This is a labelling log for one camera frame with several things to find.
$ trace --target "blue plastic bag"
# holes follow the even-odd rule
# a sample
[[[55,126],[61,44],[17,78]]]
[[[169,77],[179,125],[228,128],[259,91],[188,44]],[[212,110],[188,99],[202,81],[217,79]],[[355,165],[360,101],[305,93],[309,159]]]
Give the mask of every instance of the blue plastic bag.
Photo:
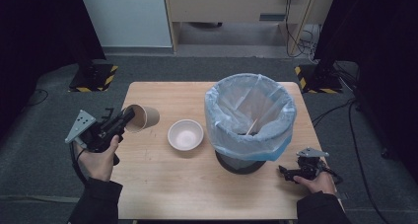
[[[227,77],[205,95],[209,140],[235,159],[277,160],[292,140],[296,114],[286,89],[263,75]]]

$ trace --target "white bowl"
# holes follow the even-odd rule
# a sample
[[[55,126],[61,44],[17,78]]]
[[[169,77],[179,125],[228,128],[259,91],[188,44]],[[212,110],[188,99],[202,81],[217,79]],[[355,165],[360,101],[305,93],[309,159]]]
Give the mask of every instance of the white bowl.
[[[202,142],[203,128],[192,119],[182,119],[170,127],[168,138],[173,148],[188,151]]]

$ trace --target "wrist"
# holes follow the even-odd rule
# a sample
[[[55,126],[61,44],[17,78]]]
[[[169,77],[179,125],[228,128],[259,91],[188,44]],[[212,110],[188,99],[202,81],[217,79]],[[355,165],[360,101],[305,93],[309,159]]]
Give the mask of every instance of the wrist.
[[[323,189],[322,192],[323,193],[328,193],[328,194],[335,195],[335,191],[334,190],[330,190],[330,189]]]
[[[99,180],[102,182],[109,182],[110,181],[110,176],[104,175],[104,174],[91,174],[90,175],[91,178],[95,179],[95,180]]]
[[[327,191],[320,190],[320,191],[317,191],[317,192],[313,192],[312,194],[316,194],[316,193],[330,194],[330,195],[336,196],[336,193],[331,192],[331,191],[327,192]]]

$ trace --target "hand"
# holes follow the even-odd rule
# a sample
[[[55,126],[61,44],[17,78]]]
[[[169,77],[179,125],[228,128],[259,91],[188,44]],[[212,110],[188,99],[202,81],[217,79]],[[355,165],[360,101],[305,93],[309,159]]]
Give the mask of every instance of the hand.
[[[294,176],[293,180],[303,186],[307,187],[311,193],[322,191],[323,193],[330,193],[335,195],[335,185],[332,176],[328,172],[321,172],[312,181],[302,177]]]
[[[85,150],[80,155],[79,160],[86,167],[91,178],[103,182],[110,181],[113,172],[113,156],[118,146],[119,136],[114,135],[110,141],[110,146],[103,153],[92,153]],[[80,154],[83,149],[79,145],[76,145],[76,147]]]

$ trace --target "wire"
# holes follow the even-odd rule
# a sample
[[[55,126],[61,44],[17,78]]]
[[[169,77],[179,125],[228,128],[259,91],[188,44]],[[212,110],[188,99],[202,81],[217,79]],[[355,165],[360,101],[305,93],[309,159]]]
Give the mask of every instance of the wire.
[[[327,111],[327,112],[324,112],[323,114],[321,114],[320,116],[318,116],[318,117],[316,117],[315,119],[313,119],[313,121],[312,121],[312,123],[314,123],[315,121],[316,121],[316,124],[314,124],[313,125],[313,127],[316,127],[319,123],[320,123],[320,121],[326,116],[326,115],[328,115],[329,113],[331,113],[331,112],[334,112],[335,110],[338,110],[338,109],[342,109],[342,108],[345,108],[345,107],[347,107],[348,105],[350,105],[351,103],[353,103],[354,101],[355,101],[356,99],[355,98],[352,98],[352,99],[349,99],[345,104],[343,104],[343,105],[341,105],[341,106],[338,106],[338,107],[336,107],[336,108],[333,108],[333,109],[331,109],[331,110],[329,110],[329,111]]]
[[[44,92],[45,93],[45,96],[44,96],[43,99],[41,99],[37,103],[27,104],[27,107],[32,107],[32,106],[39,105],[39,104],[43,103],[48,98],[48,96],[49,96],[48,92],[46,92],[46,90],[44,90],[44,89],[36,89],[35,92],[38,92],[38,93]]]
[[[351,91],[357,89],[358,78],[359,78],[359,68],[357,68],[356,76],[348,73],[339,63],[335,61],[335,66],[337,69],[332,73],[333,76],[339,77],[340,80],[349,88]]]
[[[80,153],[79,153],[79,155],[77,156],[77,159],[76,159],[76,161],[77,161],[77,162],[78,162],[78,160],[79,160],[79,158],[80,158],[81,154],[82,154],[84,151],[86,151],[86,149],[85,149],[85,148],[83,148],[83,150],[81,150],[81,152],[80,152]]]
[[[0,195],[0,201],[9,202],[61,202],[76,203],[78,197],[44,196],[44,195]]]
[[[316,52],[316,46],[317,46],[317,43],[319,42],[319,38],[320,38],[320,25],[317,26],[317,39],[315,40],[315,43],[313,42],[311,44],[310,54],[308,55],[308,59],[313,64],[319,64],[319,61],[317,59],[314,59],[314,53]]]
[[[339,184],[341,184],[344,180],[342,179],[342,177],[340,177],[340,176],[338,176],[338,174],[336,174],[334,171],[332,171],[331,169],[329,169],[329,168],[322,168],[325,172],[328,172],[328,173],[330,173],[330,174],[332,174],[332,176],[333,177],[335,177],[335,179],[336,179],[336,181],[334,181],[334,183],[336,184],[336,185],[339,185]]]
[[[369,185],[368,185],[367,180],[366,180],[365,172],[364,172],[364,169],[363,169],[362,160],[360,159],[359,148],[357,146],[356,134],[354,133],[353,121],[351,119],[351,109],[352,109],[352,107],[353,107],[353,105],[355,103],[356,102],[352,102],[350,104],[350,107],[348,109],[348,119],[350,121],[350,130],[351,130],[351,135],[353,137],[354,148],[356,150],[357,161],[359,162],[360,172],[361,172],[361,175],[362,175],[363,183],[364,183],[364,186],[365,186],[366,193],[367,193],[367,196],[369,198],[369,201],[372,204],[372,206],[375,209],[375,211],[377,212],[378,216],[383,220],[384,223],[387,223],[388,224],[389,222],[383,217],[383,215],[379,211],[378,207],[376,206],[375,201],[372,198],[372,195],[371,195],[370,190],[369,190]]]
[[[339,107],[336,107],[334,109],[329,110],[328,112],[325,112],[325,113],[321,114],[320,116],[318,116],[317,118],[315,118],[313,120],[313,123],[317,120],[317,123],[313,127],[316,127],[319,124],[319,122],[327,114],[329,114],[329,113],[331,113],[331,112],[333,112],[333,111],[335,111],[337,109],[341,109],[341,108],[344,108],[344,107],[347,107],[348,105],[350,105],[350,107],[348,108],[348,119],[349,119],[349,123],[350,123],[350,130],[351,130],[351,135],[353,137],[353,142],[354,142],[354,148],[355,148],[355,151],[356,151],[357,161],[359,162],[360,173],[362,175],[362,180],[363,180],[363,183],[364,183],[364,186],[365,186],[365,189],[366,189],[366,193],[367,193],[367,196],[369,198],[370,203],[372,204],[373,208],[377,212],[378,216],[383,220],[384,223],[389,224],[389,222],[383,217],[383,215],[379,211],[378,207],[375,204],[375,201],[372,198],[372,195],[371,195],[370,189],[369,189],[369,185],[368,185],[367,180],[366,180],[366,175],[365,175],[365,172],[364,172],[364,169],[363,169],[363,164],[362,164],[362,161],[360,159],[359,149],[358,149],[358,146],[357,146],[357,139],[356,139],[356,135],[354,133],[353,121],[352,121],[352,118],[351,118],[351,110],[352,110],[353,105],[356,102],[357,102],[357,100],[355,98],[349,99],[347,101],[347,103],[345,103],[344,105],[341,105]]]
[[[348,86],[348,84],[344,81],[344,79],[343,78],[339,78],[340,80],[341,80],[341,82],[351,91],[351,92],[353,92],[354,90],[350,87],[350,86]]]
[[[71,155],[71,161],[73,162],[73,169],[74,169],[74,171],[76,172],[76,175],[77,175],[77,177],[80,179],[80,181],[83,183],[83,185],[85,186],[85,187],[87,187],[89,184],[87,183],[87,179],[86,179],[86,177],[83,175],[83,172],[81,171],[81,169],[80,169],[80,165],[78,164],[78,158],[80,157],[80,155],[83,153],[83,151],[82,152],[80,152],[79,154],[78,154],[78,156],[77,156],[77,159],[76,159],[76,155],[75,155],[75,153],[74,153],[74,144],[73,143],[70,143],[70,155]]]
[[[290,5],[291,5],[291,3],[292,3],[292,0],[286,0],[286,19],[285,19],[285,24],[286,24],[286,31],[287,31],[287,34],[288,34],[287,41],[286,41],[286,53],[287,53],[287,55],[289,57],[295,58],[295,57],[300,56],[304,52],[300,49],[298,43],[296,42],[296,40],[293,38],[293,36],[289,32],[288,20],[289,20],[289,13],[290,13]],[[289,37],[293,40],[293,42],[298,47],[298,50],[300,52],[299,54],[297,54],[297,55],[291,55],[291,53],[289,52]]]
[[[312,64],[318,64],[319,61],[316,60],[316,59],[314,59],[314,52],[316,51],[316,46],[317,46],[317,42],[314,39],[314,25],[312,26],[312,30],[311,31],[303,30],[303,32],[310,34],[311,35],[311,39],[310,40],[306,40],[306,39],[300,38],[299,39],[299,43],[298,43],[299,49],[301,50],[301,53],[302,54],[308,56],[308,60]]]

